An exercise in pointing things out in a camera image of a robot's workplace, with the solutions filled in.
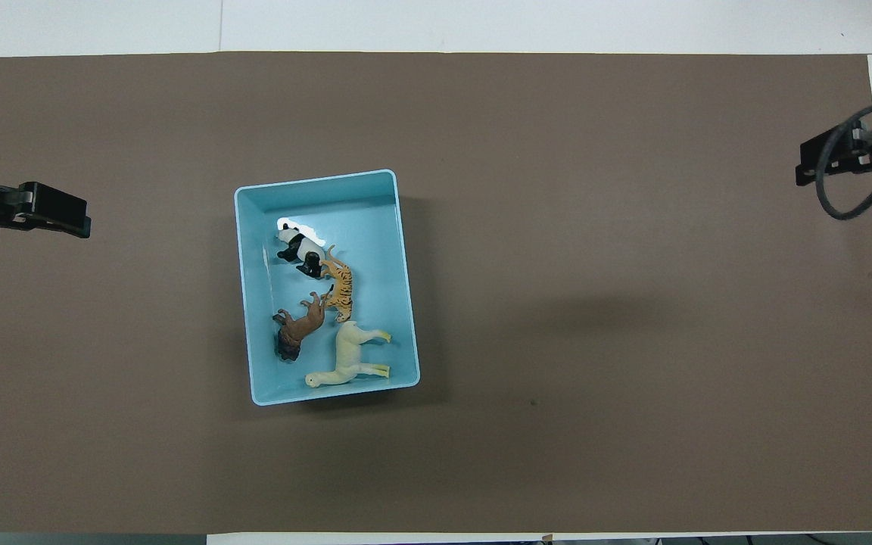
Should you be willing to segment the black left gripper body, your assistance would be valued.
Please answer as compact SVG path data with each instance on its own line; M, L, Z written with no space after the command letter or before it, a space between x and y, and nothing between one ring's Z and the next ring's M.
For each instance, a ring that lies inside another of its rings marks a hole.
M86 200L41 182L0 186L0 229L65 232L87 239L92 231L87 206Z

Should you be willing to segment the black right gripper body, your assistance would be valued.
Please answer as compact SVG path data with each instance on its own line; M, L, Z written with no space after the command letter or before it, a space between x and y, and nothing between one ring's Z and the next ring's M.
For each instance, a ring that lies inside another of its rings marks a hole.
M833 131L827 130L817 137L800 145L800 160L796 166L796 185L799 187L814 183L814 173L821 152L826 147ZM855 121L852 128L838 139L833 150L828 153L825 176L840 173L872 173L872 128L862 121Z

